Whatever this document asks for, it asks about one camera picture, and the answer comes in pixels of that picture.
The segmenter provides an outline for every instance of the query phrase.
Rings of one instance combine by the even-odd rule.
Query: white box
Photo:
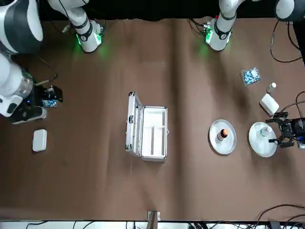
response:
[[[167,156],[167,108],[143,106],[136,92],[129,93],[125,150],[144,161]]]
[[[269,94],[265,94],[261,101],[259,101],[259,103],[268,112],[270,116],[273,116],[280,107],[275,101],[275,99]]]
[[[35,130],[33,137],[33,151],[40,152],[47,148],[47,131],[44,129]]]

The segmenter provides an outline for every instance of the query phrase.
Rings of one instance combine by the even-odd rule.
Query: case lid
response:
[[[140,156],[142,104],[136,92],[130,92],[128,96],[128,115],[126,124],[125,150]]]

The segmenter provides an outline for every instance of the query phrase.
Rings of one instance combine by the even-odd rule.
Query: green led light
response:
[[[212,36],[213,36],[213,30],[211,29],[207,32],[205,36],[205,42],[209,44],[211,42]]]
[[[80,41],[80,39],[78,38],[78,36],[76,35],[76,37],[77,37],[77,40],[78,40],[78,44],[79,45],[81,45],[81,41]]]
[[[102,37],[100,34],[94,34],[94,38],[98,44],[102,43]]]

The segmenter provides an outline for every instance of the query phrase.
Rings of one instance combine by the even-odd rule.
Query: table surface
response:
[[[237,19],[226,49],[214,52],[186,20],[109,21],[103,45],[90,54],[74,35],[44,24],[39,56],[58,71],[54,84],[64,102],[44,120],[11,125],[1,119],[1,217],[145,220],[153,209],[162,220],[255,220],[274,205],[305,205],[304,152],[278,148],[261,158],[247,142],[251,125],[268,118],[258,102],[270,83],[277,84],[272,96],[280,107],[304,89],[302,61],[280,64],[270,55],[275,22]],[[282,23],[274,54],[283,60],[300,55]],[[40,80],[52,77],[32,55],[18,62]],[[252,67],[262,79],[245,86],[240,71]],[[124,150],[130,91],[144,105],[168,107],[165,163],[144,162]],[[289,111],[298,117],[295,107]],[[236,130],[237,145],[228,156],[216,154],[207,140],[216,119]],[[41,128],[48,131],[47,150],[33,154],[33,132]],[[263,219],[298,212],[281,208]]]

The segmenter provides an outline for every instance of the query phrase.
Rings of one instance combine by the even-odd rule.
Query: metal bracket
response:
[[[148,211],[147,212],[147,227],[146,229],[157,229],[158,221],[161,221],[161,214],[159,211]]]

